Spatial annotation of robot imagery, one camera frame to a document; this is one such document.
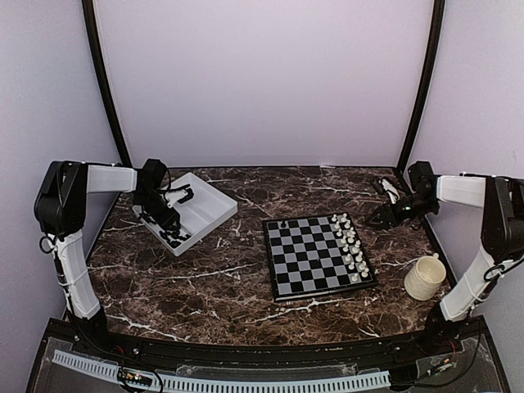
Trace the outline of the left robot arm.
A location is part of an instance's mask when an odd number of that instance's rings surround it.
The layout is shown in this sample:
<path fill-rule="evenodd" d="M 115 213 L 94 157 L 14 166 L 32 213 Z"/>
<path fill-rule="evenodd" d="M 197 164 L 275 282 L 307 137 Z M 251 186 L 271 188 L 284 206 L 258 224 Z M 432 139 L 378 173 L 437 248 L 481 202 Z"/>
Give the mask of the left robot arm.
<path fill-rule="evenodd" d="M 84 255 L 83 227 L 87 196 L 131 193 L 134 203 L 164 230 L 180 229 L 180 215 L 160 188 L 168 172 L 164 163 L 149 159 L 141 169 L 77 161 L 53 161 L 39 189 L 34 215 L 43 237 L 39 246 L 53 255 L 68 310 L 79 319 L 102 314 Z"/>

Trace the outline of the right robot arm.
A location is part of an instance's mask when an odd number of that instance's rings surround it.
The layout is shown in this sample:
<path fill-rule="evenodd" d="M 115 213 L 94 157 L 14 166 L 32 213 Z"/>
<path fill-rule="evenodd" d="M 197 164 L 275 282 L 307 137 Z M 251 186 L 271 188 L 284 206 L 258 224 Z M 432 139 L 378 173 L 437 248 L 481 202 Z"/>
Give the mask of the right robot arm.
<path fill-rule="evenodd" d="M 428 161 L 409 169 L 412 193 L 370 214 L 370 228 L 388 230 L 406 220 L 437 214 L 441 202 L 482 209 L 481 244 L 473 262 L 449 294 L 433 307 L 418 348 L 435 355 L 449 342 L 451 323 L 466 319 L 498 281 L 523 263 L 523 180 L 496 175 L 436 175 Z"/>

